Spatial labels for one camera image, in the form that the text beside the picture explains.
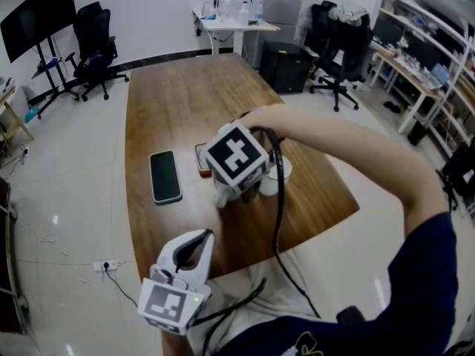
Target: refrigerator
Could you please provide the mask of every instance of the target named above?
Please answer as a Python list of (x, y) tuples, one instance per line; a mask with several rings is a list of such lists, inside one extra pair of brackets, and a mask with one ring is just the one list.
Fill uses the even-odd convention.
[(294, 42), (301, 5), (302, 0), (263, 0), (263, 20), (280, 30), (244, 34), (243, 55), (251, 66), (259, 67), (264, 42)]

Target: wooden table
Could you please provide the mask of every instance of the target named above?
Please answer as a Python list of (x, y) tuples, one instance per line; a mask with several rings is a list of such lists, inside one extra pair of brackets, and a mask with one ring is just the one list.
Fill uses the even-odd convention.
[(7, 103), (8, 98), (12, 96), (15, 93), (15, 88), (13, 88), (7, 95), (3, 97), (3, 99), (0, 100), (0, 108), (5, 106), (5, 110), (8, 112), (10, 116), (12, 116), (14, 123), (7, 128), (7, 131), (4, 132), (2, 129), (0, 129), (0, 136), (3, 138), (5, 145), (7, 146), (7, 152), (9, 155), (11, 155), (11, 150), (10, 150), (10, 140), (13, 137), (13, 135), (16, 133), (16, 130), (18, 128), (21, 128), (27, 135), (28, 137), (31, 138), (33, 141), (35, 138), (33, 135), (30, 133), (30, 131), (27, 129), (27, 127), (24, 126), (22, 119), (20, 119), (15, 112), (13, 112), (13, 109), (10, 107), (10, 105)]
[[(133, 70), (128, 93), (125, 178), (128, 213), (140, 277), (149, 277), (163, 245), (187, 231), (210, 228), (216, 239), (210, 277), (272, 257), (276, 197), (258, 197), (217, 210), (211, 179), (198, 174), (197, 144), (239, 113), (281, 103), (237, 54), (204, 56)], [(327, 157), (286, 140), (293, 164), (286, 186), (281, 250), (326, 231), (359, 209)], [(183, 199), (155, 205), (148, 158), (173, 150)]]
[(426, 85), (421, 83), (414, 75), (412, 75), (409, 71), (407, 71), (404, 67), (402, 67), (391, 55), (387, 53), (387, 51), (378, 50), (376, 52), (376, 55), (380, 58), (381, 61), (379, 62), (378, 67), (376, 68), (374, 78), (370, 85), (371, 87), (373, 87), (374, 84), (376, 83), (376, 80), (379, 74), (381, 73), (381, 69), (384, 66), (384, 63), (388, 63), (389, 66), (393, 68), (393, 71), (391, 72), (389, 78), (386, 81), (386, 84), (384, 85), (384, 88), (386, 89), (388, 93), (391, 92), (391, 89), (393, 88), (394, 83), (398, 79), (399, 75), (403, 76), (409, 83), (411, 83), (420, 92), (419, 98), (417, 99), (416, 104), (413, 106), (413, 109), (410, 111), (410, 113), (407, 115), (407, 117), (404, 119), (404, 121), (398, 128), (398, 133), (402, 134), (404, 132), (404, 129), (409, 125), (412, 118), (416, 115), (417, 111), (420, 109), (425, 98), (427, 97), (432, 98), (437, 103), (442, 98), (442, 96), (439, 94), (438, 91), (429, 90)]

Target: human arm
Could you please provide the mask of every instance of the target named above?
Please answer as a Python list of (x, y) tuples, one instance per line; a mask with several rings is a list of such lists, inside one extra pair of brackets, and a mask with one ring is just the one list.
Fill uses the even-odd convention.
[(162, 332), (163, 356), (194, 356), (186, 336)]
[(315, 119), (286, 105), (253, 111), (241, 122), (264, 126), (339, 158), (395, 195), (404, 209), (407, 237), (425, 220), (447, 211), (433, 169), (420, 157), (375, 131), (342, 120)]

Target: shoe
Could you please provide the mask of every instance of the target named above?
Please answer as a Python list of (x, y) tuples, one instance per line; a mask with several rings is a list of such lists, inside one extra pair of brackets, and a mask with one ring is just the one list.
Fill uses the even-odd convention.
[(394, 113), (401, 113), (401, 108), (398, 105), (395, 105), (393, 102), (385, 102), (383, 103), (383, 106), (390, 109)]

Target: cup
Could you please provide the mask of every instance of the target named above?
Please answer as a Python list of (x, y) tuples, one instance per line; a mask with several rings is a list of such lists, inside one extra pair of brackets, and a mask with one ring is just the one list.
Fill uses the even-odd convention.
[[(284, 183), (287, 184), (292, 174), (292, 163), (285, 156), (282, 156), (282, 163), (284, 164)], [(271, 167), (270, 172), (261, 180), (259, 192), (266, 197), (276, 195), (279, 191), (277, 179), (277, 165)]]

